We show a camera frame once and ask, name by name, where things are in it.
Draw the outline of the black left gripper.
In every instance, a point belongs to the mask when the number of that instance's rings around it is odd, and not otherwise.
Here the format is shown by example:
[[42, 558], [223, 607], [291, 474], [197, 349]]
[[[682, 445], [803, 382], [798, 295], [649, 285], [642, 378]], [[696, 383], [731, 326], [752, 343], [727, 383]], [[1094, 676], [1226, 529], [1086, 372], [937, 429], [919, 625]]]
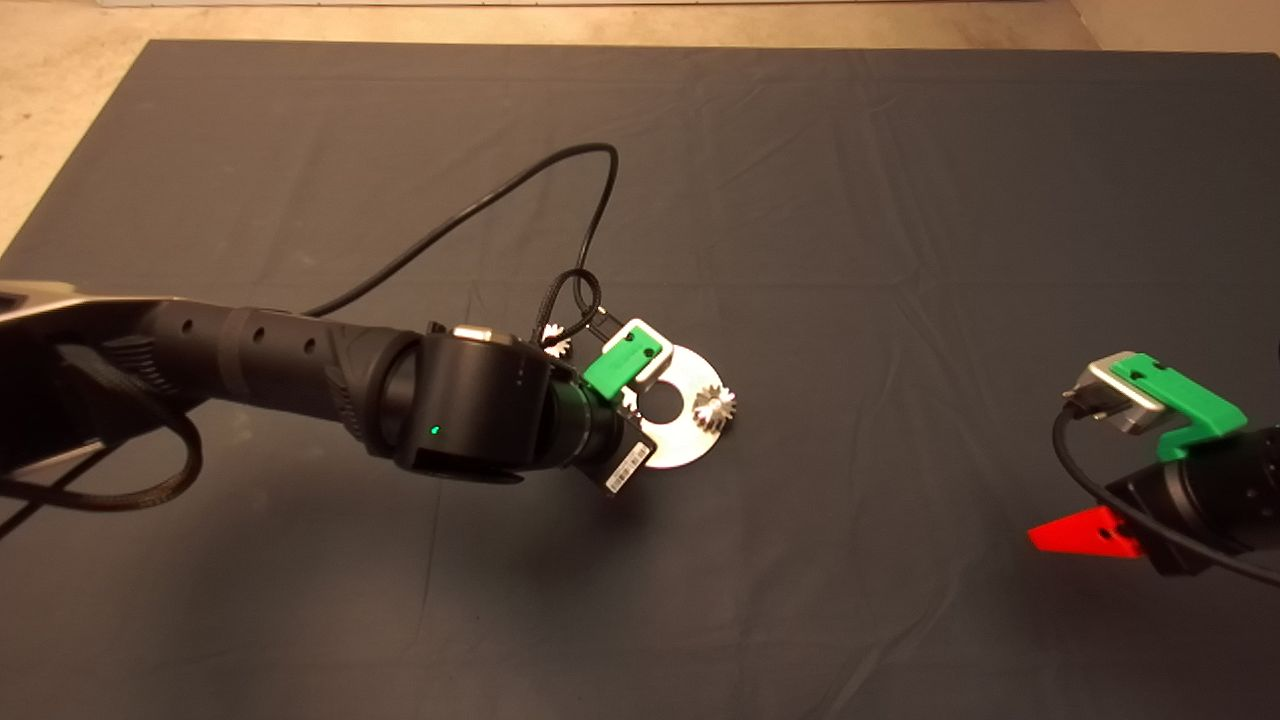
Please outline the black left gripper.
[[602, 459], [590, 462], [590, 482], [609, 496], [617, 496], [655, 451], [657, 442], [640, 425], [622, 425], [618, 439]]

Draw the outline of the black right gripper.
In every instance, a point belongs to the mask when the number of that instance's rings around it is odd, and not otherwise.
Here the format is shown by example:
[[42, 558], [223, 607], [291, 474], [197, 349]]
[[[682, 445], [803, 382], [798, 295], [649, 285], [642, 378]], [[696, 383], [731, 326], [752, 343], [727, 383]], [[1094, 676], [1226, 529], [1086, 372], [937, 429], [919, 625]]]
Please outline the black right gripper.
[[[1143, 468], [1107, 483], [1106, 489], [1162, 528], [1199, 539], [1203, 524], [1190, 519], [1190, 501], [1180, 468]], [[1105, 506], [1033, 527], [1028, 539], [1046, 553], [1103, 559], [1143, 559], [1146, 553], [1161, 577], [1196, 577], [1206, 570], [1202, 557], [1152, 530], [1138, 527], [1130, 532], [1125, 519]]]

